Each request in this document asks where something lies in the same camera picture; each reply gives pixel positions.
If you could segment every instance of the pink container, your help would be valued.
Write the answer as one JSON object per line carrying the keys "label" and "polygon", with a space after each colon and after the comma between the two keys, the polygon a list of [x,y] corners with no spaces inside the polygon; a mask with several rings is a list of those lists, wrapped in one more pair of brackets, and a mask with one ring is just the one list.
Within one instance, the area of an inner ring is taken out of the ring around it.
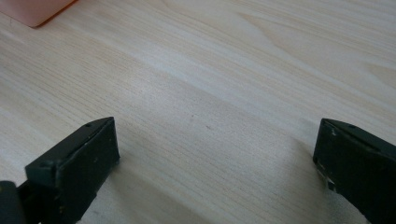
{"label": "pink container", "polygon": [[25,25],[35,27],[74,0],[0,0],[0,11]]}

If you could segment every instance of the wood grain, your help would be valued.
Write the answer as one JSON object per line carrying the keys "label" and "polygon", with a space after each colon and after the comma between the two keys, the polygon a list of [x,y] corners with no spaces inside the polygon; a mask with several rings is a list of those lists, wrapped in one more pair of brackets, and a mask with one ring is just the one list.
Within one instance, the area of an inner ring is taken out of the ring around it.
{"label": "wood grain", "polygon": [[0,15],[0,179],[114,116],[81,223],[365,223],[311,160],[321,118],[396,144],[392,0],[79,0]]}

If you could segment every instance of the light wood tabletop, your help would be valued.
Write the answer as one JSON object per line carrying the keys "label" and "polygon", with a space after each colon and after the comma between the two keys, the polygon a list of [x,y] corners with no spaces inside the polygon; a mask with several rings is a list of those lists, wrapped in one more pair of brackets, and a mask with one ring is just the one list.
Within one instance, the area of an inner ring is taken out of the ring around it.
{"label": "light wood tabletop", "polygon": [[78,0],[0,15],[0,179],[114,117],[80,223],[365,223],[325,188],[321,118],[396,144],[393,0]]}

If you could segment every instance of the wood grain pattern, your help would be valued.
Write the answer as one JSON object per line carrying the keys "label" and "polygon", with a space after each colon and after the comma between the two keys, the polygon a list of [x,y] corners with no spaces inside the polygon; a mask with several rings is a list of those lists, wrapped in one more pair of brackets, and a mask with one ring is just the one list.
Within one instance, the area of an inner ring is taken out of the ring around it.
{"label": "wood grain pattern", "polygon": [[321,118],[396,144],[392,0],[79,0],[0,15],[0,179],[81,124],[121,164],[81,223],[365,223],[311,161]]}

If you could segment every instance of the table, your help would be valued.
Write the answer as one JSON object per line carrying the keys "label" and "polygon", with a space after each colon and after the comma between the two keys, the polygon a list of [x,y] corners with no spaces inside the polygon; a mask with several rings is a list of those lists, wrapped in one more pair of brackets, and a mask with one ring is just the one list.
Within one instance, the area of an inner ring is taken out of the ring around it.
{"label": "table", "polygon": [[365,223],[325,189],[321,118],[396,144],[391,0],[79,0],[0,15],[0,179],[115,117],[120,166],[80,223]]}

